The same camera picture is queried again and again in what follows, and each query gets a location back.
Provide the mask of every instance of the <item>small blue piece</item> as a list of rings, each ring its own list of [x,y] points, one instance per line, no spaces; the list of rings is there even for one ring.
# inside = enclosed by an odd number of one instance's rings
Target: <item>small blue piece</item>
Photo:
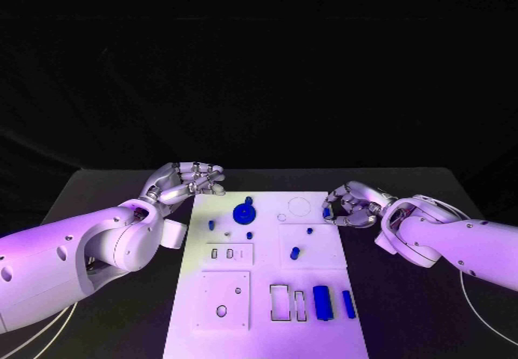
[[[347,317],[350,319],[356,318],[356,312],[353,311],[353,300],[350,298],[350,293],[347,290],[342,292],[343,294],[343,302],[344,302],[344,309],[347,310]]]
[[[316,317],[318,320],[327,321],[329,319],[334,318],[334,316],[331,315],[331,298],[329,296],[327,286],[314,286],[313,296]]]
[[[233,208],[233,220],[239,224],[249,224],[255,220],[255,208],[252,207],[251,197],[246,197],[245,203],[241,203]]]
[[[298,247],[293,247],[293,250],[291,250],[291,254],[288,255],[288,257],[295,260],[298,258],[298,254],[300,254],[300,249]]]

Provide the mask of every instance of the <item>table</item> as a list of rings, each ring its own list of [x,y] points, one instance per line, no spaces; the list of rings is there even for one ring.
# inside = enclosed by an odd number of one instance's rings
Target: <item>table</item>
[[[153,171],[75,172],[43,223],[116,206],[138,195]],[[228,191],[330,191],[356,180],[396,197],[425,194],[476,218],[482,214],[444,168],[226,170]],[[168,216],[189,223],[192,198]],[[378,358],[510,358],[518,348],[480,323],[460,289],[458,272],[441,259],[417,267],[373,244],[379,225],[340,228],[366,350]],[[112,281],[85,298],[40,358],[161,358],[181,249],[160,247],[141,271]],[[486,321],[518,339],[518,293],[464,276],[471,303]],[[52,318],[0,336],[7,353]],[[30,358],[60,327],[62,318],[11,358]]]

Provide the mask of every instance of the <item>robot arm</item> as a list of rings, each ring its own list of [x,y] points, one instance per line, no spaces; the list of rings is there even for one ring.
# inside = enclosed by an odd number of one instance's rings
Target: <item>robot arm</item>
[[[138,271],[158,245],[179,248],[186,226],[164,216],[189,196],[225,194],[215,183],[225,178],[222,170],[197,162],[168,163],[148,177],[138,199],[0,238],[0,334]]]
[[[334,217],[340,198],[347,215]],[[471,220],[445,203],[415,195],[396,200],[389,194],[349,182],[323,201],[327,223],[369,227],[381,217],[375,244],[411,263],[430,268],[443,256],[463,273],[518,290],[518,227]]]

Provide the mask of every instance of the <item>cable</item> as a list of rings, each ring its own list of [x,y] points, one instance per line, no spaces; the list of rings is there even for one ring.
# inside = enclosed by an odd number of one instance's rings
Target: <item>cable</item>
[[[72,313],[73,313],[73,310],[75,310],[76,305],[78,305],[78,303],[75,302],[73,307],[72,307],[72,310],[70,310],[70,314],[67,315],[66,321],[62,323],[62,327],[59,328],[59,331],[57,331],[56,335],[53,336],[52,340],[49,341],[49,344],[47,344],[46,347],[40,350],[40,352],[37,353],[37,356],[36,356],[33,359],[37,359],[37,358],[39,358],[39,356],[43,354],[43,351],[50,347],[50,344],[52,344],[53,341],[56,340],[57,335],[59,335],[59,333],[62,332],[62,329],[65,328],[65,325],[66,325],[67,321],[70,320]]]
[[[59,315],[53,318],[52,322],[44,326],[44,328],[31,336],[31,338],[14,349],[11,350],[0,359],[5,359],[8,358],[41,334],[43,332],[50,328],[52,324],[57,321],[57,319],[60,318],[60,316],[65,314],[66,309],[69,307],[66,307],[62,312],[59,313]]]
[[[480,314],[477,313],[477,311],[474,310],[473,308],[473,305],[471,305],[471,302],[469,301],[469,298],[467,298],[467,293],[466,293],[466,288],[464,288],[464,280],[461,278],[461,271],[460,272],[460,286],[461,286],[461,291],[464,292],[464,297],[466,297],[466,301],[467,301],[467,304],[469,306],[471,307],[471,311],[473,313],[477,315],[477,318],[480,319],[482,323],[486,325],[486,327],[508,341],[510,342],[515,346],[518,346],[518,343],[510,340],[503,334],[500,334],[495,329],[493,327],[486,323],[486,321],[482,319],[480,317]]]

